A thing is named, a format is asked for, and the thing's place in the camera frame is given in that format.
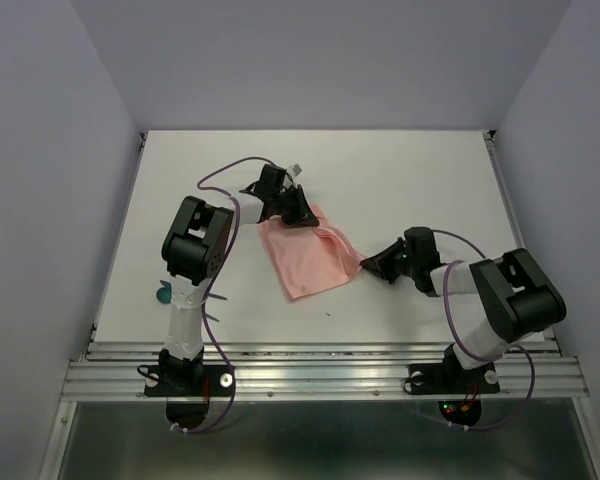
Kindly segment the pink satin napkin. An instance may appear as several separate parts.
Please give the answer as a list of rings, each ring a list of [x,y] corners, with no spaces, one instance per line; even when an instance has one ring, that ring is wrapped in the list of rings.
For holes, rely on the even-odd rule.
[[[318,205],[313,204],[311,210],[318,219],[316,227],[286,227],[279,218],[258,226],[263,248],[290,301],[348,283],[365,259]]]

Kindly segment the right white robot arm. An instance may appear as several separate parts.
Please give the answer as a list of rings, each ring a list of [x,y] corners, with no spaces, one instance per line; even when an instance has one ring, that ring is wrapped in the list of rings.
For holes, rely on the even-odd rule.
[[[475,262],[441,261],[436,236],[460,240],[480,259]],[[500,358],[515,344],[566,318],[567,306],[530,252],[518,248],[497,258],[487,257],[466,238],[440,229],[413,227],[360,267],[390,284],[404,276],[416,289],[443,300],[447,325],[454,342],[440,366],[443,384],[462,390],[476,378],[476,369]],[[476,295],[484,319],[461,335],[451,314],[450,297]]]

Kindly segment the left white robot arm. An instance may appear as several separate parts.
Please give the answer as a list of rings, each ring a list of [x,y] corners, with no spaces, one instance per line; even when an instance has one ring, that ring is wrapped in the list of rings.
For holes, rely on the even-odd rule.
[[[284,168],[265,159],[259,177],[239,190],[214,186],[210,181],[225,167],[203,177],[197,188],[223,197],[210,203],[187,196],[182,200],[161,248],[171,287],[168,333],[159,363],[171,366],[168,382],[179,393],[195,392],[202,382],[205,304],[244,225],[279,219],[291,228],[316,227],[297,178],[301,167]]]

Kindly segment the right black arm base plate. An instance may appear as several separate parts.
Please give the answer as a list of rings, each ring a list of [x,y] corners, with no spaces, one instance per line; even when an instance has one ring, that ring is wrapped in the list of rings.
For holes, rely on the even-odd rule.
[[[446,367],[440,363],[415,363],[407,366],[408,374],[403,389],[416,396],[434,395],[447,398],[467,393],[497,394],[498,376],[493,364],[473,370]]]

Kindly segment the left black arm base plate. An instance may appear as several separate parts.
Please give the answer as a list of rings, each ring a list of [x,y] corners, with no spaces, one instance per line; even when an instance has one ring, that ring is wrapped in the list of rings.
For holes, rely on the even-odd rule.
[[[235,387],[234,375],[226,365],[204,365],[192,380],[168,379],[158,365],[140,365],[136,371],[145,381],[144,395],[149,398],[228,398]]]

